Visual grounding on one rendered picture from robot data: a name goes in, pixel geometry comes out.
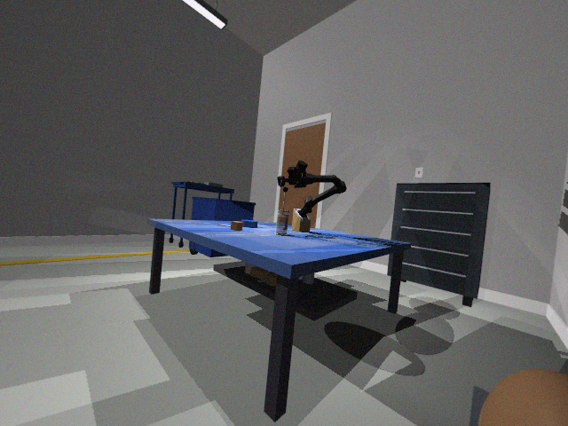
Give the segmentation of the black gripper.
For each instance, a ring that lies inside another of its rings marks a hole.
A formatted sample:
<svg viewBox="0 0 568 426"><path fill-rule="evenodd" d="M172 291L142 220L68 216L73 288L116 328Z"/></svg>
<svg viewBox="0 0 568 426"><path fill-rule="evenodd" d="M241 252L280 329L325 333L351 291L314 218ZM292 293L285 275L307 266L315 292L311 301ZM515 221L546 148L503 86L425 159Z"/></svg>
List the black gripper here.
<svg viewBox="0 0 568 426"><path fill-rule="evenodd" d="M294 188L298 188L298 187L306 187L306 177L296 177L296 176L290 176L288 178L285 178L284 176L278 176L278 185L280 187L285 185L285 182L289 182L290 185L294 185Z"/></svg>

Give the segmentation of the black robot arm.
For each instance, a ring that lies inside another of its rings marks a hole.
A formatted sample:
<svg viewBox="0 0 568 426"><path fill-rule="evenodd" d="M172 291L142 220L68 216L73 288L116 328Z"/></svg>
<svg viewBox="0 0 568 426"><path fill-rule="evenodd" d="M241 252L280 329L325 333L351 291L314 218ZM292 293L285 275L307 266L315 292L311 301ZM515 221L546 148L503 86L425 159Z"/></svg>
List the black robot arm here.
<svg viewBox="0 0 568 426"><path fill-rule="evenodd" d="M304 206L301 210L298 210L298 213L301 217L307 217L308 213L312 213L312 207L316 205L317 202L326 199L327 197L336 194L336 193L344 193L346 191L346 185L343 181L340 180L336 175L332 176L316 176L310 173L307 173L305 170L308 164L303 161L298 161L296 167L288 167L288 174L290 176L301 177L303 173L303 177L306 178L306 184L310 185L313 183L334 183L334 186L323 193L320 193L314 197L306 197L304 200Z"/></svg>

